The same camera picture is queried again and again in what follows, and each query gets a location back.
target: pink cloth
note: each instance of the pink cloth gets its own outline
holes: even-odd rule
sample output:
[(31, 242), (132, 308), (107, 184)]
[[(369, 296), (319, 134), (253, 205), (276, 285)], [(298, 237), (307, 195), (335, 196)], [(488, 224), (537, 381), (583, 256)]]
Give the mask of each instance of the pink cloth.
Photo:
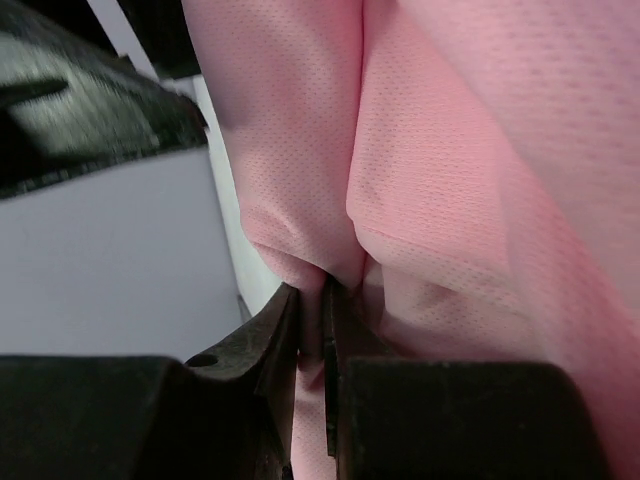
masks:
[[(407, 355), (534, 359), (640, 478), (640, 2), (184, 0), (247, 235)], [(335, 478), (301, 363), (297, 480)]]

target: gray surface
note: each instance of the gray surface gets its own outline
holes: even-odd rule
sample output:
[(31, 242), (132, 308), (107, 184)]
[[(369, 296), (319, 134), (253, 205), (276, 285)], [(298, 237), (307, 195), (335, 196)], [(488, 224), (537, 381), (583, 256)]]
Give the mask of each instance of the gray surface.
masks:
[(206, 151), (0, 202), (0, 353), (186, 359), (241, 324)]

